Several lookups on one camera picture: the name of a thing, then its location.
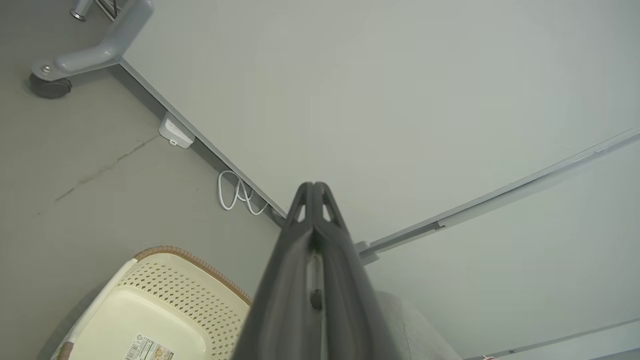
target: floor crack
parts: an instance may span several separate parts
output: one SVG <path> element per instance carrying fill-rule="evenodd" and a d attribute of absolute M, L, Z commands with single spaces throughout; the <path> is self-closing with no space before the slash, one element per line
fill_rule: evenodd
<path fill-rule="evenodd" d="M 132 151 L 129 151 L 128 153 L 122 155 L 121 157 L 117 158 L 116 161 L 114 161 L 113 163 L 102 167 L 100 170 L 94 172 L 91 175 L 88 176 L 84 176 L 80 179 L 78 179 L 77 184 L 72 187 L 71 189 L 67 190 L 67 192 L 65 192 L 64 194 L 60 195 L 58 198 L 56 198 L 56 200 L 54 200 L 54 202 L 60 201 L 61 199 L 63 199 L 64 197 L 66 197 L 67 195 L 69 195 L 70 193 L 72 193 L 75 189 L 77 189 L 78 187 L 80 187 L 83 184 L 88 183 L 89 181 L 96 179 L 98 177 L 100 177 L 102 174 L 104 174 L 105 172 L 111 170 L 113 167 L 115 167 L 120 161 L 122 161 L 123 159 L 125 159 L 126 157 L 130 156 L 131 154 L 133 154 L 134 152 L 142 149 L 142 147 L 144 147 L 146 144 L 148 144 L 149 142 L 155 140 L 156 138 L 158 138 L 160 136 L 160 134 L 153 136 L 152 138 L 150 138 L 149 140 L 141 143 L 140 145 L 136 146 Z"/>

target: ventilation holes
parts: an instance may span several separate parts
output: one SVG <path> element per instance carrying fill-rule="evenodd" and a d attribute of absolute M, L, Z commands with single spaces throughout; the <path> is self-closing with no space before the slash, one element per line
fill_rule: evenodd
<path fill-rule="evenodd" d="M 166 265 L 138 263 L 117 286 L 146 291 L 184 313 L 209 335 L 212 360 L 230 358 L 243 320 L 206 285 Z"/>

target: gray floor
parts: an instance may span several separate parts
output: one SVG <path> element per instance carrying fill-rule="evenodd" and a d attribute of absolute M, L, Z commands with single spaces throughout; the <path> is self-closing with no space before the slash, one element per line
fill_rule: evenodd
<path fill-rule="evenodd" d="M 34 96 L 40 57 L 99 41 L 109 21 L 72 0 L 0 3 L 0 348 L 44 359 L 65 319 L 139 250 L 175 245 L 253 293 L 279 228 L 216 199 L 201 143 L 158 136 L 162 108 L 122 68 L 72 78 L 63 99 Z M 225 183 L 227 193 L 232 185 Z"/>

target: gray fabric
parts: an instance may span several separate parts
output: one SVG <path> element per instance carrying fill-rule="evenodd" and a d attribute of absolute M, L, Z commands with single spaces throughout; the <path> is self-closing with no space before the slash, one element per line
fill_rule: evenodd
<path fill-rule="evenodd" d="M 378 292 L 378 304 L 387 321 L 391 337 L 396 343 L 396 348 L 400 353 L 402 360 L 410 360 L 411 352 L 409 351 L 409 343 L 406 340 L 406 331 L 404 329 L 404 320 L 402 314 L 402 303 L 400 299 L 395 298 L 389 293 Z"/>
<path fill-rule="evenodd" d="M 402 360 L 461 360 L 418 309 L 385 292 L 378 303 Z"/>

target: white wall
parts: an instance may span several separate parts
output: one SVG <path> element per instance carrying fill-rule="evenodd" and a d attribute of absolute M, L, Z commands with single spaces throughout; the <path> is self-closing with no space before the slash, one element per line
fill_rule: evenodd
<path fill-rule="evenodd" d="M 562 341 L 546 347 L 502 356 L 502 360 L 638 360 L 640 321 Z"/>
<path fill-rule="evenodd" d="M 639 158 L 624 147 L 366 269 L 465 359 L 640 318 Z"/>
<path fill-rule="evenodd" d="M 355 241 L 640 119 L 636 0 L 154 5 L 129 65 L 276 206 L 327 182 Z"/>

